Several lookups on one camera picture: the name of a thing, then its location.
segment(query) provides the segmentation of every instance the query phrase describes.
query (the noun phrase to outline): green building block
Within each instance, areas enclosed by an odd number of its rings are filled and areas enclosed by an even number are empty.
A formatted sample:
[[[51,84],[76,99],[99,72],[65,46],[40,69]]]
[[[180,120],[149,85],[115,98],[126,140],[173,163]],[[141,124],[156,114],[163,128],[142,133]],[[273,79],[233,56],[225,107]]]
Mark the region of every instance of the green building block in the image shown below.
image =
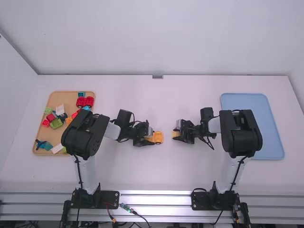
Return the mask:
[[[51,112],[52,112],[52,109],[46,107],[43,113],[44,113],[44,114],[50,114]]]
[[[62,151],[62,153],[66,154],[67,153],[66,147],[63,147],[63,149],[61,151]]]
[[[55,119],[49,125],[51,126],[51,128],[57,129],[57,128],[61,127],[63,125],[63,123],[61,122],[60,119]]]

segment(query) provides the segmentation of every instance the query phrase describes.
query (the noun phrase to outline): toy piece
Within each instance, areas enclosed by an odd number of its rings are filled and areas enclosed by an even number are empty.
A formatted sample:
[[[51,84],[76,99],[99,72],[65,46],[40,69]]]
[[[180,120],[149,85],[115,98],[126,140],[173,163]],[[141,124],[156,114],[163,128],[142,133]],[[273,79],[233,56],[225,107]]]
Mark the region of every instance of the toy piece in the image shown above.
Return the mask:
[[[91,110],[89,106],[85,106],[85,107],[83,107],[82,109],[85,109],[85,110],[88,110],[88,111]]]
[[[75,112],[72,114],[72,118],[75,119],[75,117],[78,115],[78,112]]]
[[[55,116],[55,114],[51,113],[49,115],[47,115],[47,120],[49,122],[52,122],[53,120],[55,120],[57,117]]]
[[[63,125],[63,123],[61,122],[61,120],[57,119],[57,118],[50,123],[50,126],[53,129],[57,129],[57,128],[61,127],[62,125]]]
[[[41,149],[45,149],[46,151],[49,151],[50,149],[53,148],[52,144],[50,144],[48,141],[40,141],[38,139],[35,140],[37,142],[36,145],[36,151],[41,148]]]
[[[59,151],[61,151],[64,148],[63,145],[61,145],[61,143],[59,143],[58,145],[54,146],[51,151],[53,152],[53,154],[57,154]]]
[[[162,144],[163,143],[163,133],[162,132],[153,132],[153,136],[146,138],[149,142],[155,144]]]
[[[76,101],[76,106],[78,108],[82,108],[82,107],[86,106],[86,98],[83,96],[80,96]]]
[[[62,153],[67,154],[67,149],[66,149],[66,147],[63,147],[63,149],[62,149],[61,151],[62,151]]]
[[[64,105],[60,105],[56,107],[56,115],[63,115],[65,113]]]
[[[62,115],[58,116],[58,118],[61,120],[61,122],[64,122],[67,119],[67,114],[63,113]]]
[[[45,127],[49,127],[49,121],[48,120],[43,120],[41,125],[45,126]]]
[[[155,144],[163,143],[163,133],[162,132],[154,132],[153,138],[154,138]]]
[[[50,114],[51,112],[52,112],[52,109],[46,107],[43,113],[44,113],[44,114]]]
[[[71,116],[69,116],[67,119],[66,119],[66,124],[69,126],[69,124],[73,121],[73,118]]]
[[[85,92],[78,92],[78,97],[81,97],[81,96],[85,97],[86,93]]]
[[[91,96],[88,96],[86,98],[86,105],[89,106],[89,108],[91,108],[94,105],[94,98]]]

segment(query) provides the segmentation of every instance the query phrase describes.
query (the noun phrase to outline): blue building block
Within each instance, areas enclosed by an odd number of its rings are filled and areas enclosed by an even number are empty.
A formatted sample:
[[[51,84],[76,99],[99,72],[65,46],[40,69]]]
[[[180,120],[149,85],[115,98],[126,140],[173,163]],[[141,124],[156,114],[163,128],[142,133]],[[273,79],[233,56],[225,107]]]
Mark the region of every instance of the blue building block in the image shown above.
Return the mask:
[[[85,109],[85,110],[88,110],[88,111],[91,110],[91,109],[89,108],[89,106],[85,106],[85,107],[83,107],[82,109]]]
[[[78,92],[78,97],[80,97],[80,96],[85,97],[85,96],[86,96],[86,93],[85,93],[85,92]]]
[[[41,148],[41,149],[45,149],[46,151],[49,151],[50,149],[53,148],[52,144],[50,144],[48,141],[40,141],[38,139],[35,140],[37,142],[36,145],[36,151]]]

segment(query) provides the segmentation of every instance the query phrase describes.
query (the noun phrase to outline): black cable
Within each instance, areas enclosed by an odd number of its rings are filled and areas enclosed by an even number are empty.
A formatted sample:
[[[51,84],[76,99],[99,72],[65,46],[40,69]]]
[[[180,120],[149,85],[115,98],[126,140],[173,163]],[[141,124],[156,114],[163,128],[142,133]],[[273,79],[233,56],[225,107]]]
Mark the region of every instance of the black cable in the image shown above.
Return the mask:
[[[35,228],[39,228],[39,226],[38,226],[37,224],[35,224],[35,221],[34,221],[34,222],[29,221],[29,222],[30,222],[30,224],[31,224],[32,226],[34,226]]]
[[[148,227],[150,228],[151,226],[150,226],[150,224],[148,223],[148,221],[143,217],[143,216],[141,216],[141,215],[139,215],[139,214],[137,214],[139,217],[141,217],[143,220],[145,220],[146,221],[146,223],[148,224]]]
[[[237,179],[237,177],[238,177],[239,169],[240,169],[241,165],[244,163],[244,160],[245,160],[246,158],[247,158],[247,156],[245,156],[244,158],[242,158],[242,159],[239,161],[238,166],[237,166],[237,172],[236,172],[236,175],[234,176],[234,179],[233,179],[233,181],[232,181],[232,183],[231,183],[231,187],[230,187],[230,190],[229,190],[229,191],[231,191],[232,188],[233,188],[233,186],[236,184],[236,179]],[[214,225],[218,222],[218,220],[219,220],[220,216],[222,215],[222,213],[223,213],[223,210],[222,210],[222,211],[220,212],[220,214],[218,215],[218,218],[217,218],[217,220],[215,221],[215,223],[211,223],[211,225],[214,226]]]
[[[213,147],[213,145],[212,145],[212,143],[211,143],[211,141],[209,139],[209,136],[207,136],[208,142],[203,137],[199,137],[199,140],[201,140],[202,142],[204,142],[205,144],[207,144],[211,149],[214,150],[214,147]]]
[[[239,169],[241,168],[241,164],[244,163],[244,160],[247,158],[247,156],[245,156],[244,158],[242,158],[240,161],[239,161],[239,164],[237,166],[237,172],[236,172],[236,175],[234,176],[234,179],[233,179],[233,182],[231,183],[231,187],[230,187],[230,190],[232,190],[233,186],[236,184],[236,179],[238,177],[238,172],[239,172]]]
[[[122,224],[117,224],[117,226],[119,226],[119,227],[122,227],[122,226],[124,226],[125,224],[127,224],[128,222],[124,222],[124,223],[122,223]]]
[[[134,223],[135,225],[137,225],[139,228],[142,228],[140,225],[138,225],[136,222]],[[149,226],[150,227],[150,226]]]
[[[27,223],[27,224],[24,224],[24,225],[22,225],[22,226],[15,227],[15,228],[27,227],[28,225],[30,225],[30,223]]]
[[[131,225],[131,226],[129,226],[128,228],[131,228],[132,226],[134,226],[134,224],[135,224],[135,222],[134,222],[134,223],[132,223],[132,225]]]
[[[124,141],[118,141],[119,143],[124,143],[124,142],[126,142],[126,141],[128,141],[129,139],[126,139],[126,140],[124,140]]]
[[[220,216],[222,215],[222,213],[223,213],[223,210],[220,212],[220,214],[218,215],[218,218],[217,218],[217,220],[215,221],[215,223],[211,223],[211,225],[215,225],[215,224],[217,224],[217,222],[218,222],[218,220],[219,220],[219,218],[220,218]]]
[[[75,161],[75,163],[77,163],[77,170],[78,170],[78,177],[79,177],[79,184],[80,184],[80,188],[81,188],[81,190],[83,189],[82,187],[82,180],[81,180],[81,175],[80,175],[80,167],[79,167],[79,159],[78,159],[78,157],[75,155],[75,154],[73,154],[73,156],[75,157],[75,159],[76,159],[76,161]],[[80,211],[80,205],[81,205],[81,193],[79,194],[79,196],[80,196],[80,201],[79,201],[79,206],[78,206],[78,211],[77,211],[77,219],[76,219],[76,223],[77,223],[77,225],[78,225],[78,219],[79,219],[79,211]]]
[[[143,220],[145,220],[146,221],[146,223],[148,224],[148,228],[150,228],[151,226],[150,226],[150,224],[148,223],[148,221],[143,217],[143,216],[141,216],[141,215],[139,215],[135,210],[132,212],[132,214],[134,214],[134,215],[137,215],[137,216],[139,216],[139,217],[141,217]]]
[[[192,195],[196,190],[201,190],[201,191],[207,192],[206,189],[203,189],[203,188],[196,188],[196,189],[193,189],[191,195]],[[198,200],[198,198],[196,198],[195,194],[193,194],[193,198],[194,198],[194,200],[197,201],[199,204],[202,204],[202,202],[200,202],[200,200]]]

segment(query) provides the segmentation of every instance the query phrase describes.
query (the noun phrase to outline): orange block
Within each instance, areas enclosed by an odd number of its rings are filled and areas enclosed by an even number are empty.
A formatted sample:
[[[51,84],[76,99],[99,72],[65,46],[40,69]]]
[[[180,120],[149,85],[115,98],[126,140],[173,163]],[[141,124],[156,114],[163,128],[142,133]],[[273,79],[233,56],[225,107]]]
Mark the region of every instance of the orange block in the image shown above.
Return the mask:
[[[71,116],[69,116],[68,118],[66,118],[66,124],[69,126],[70,123],[73,121],[73,118]]]

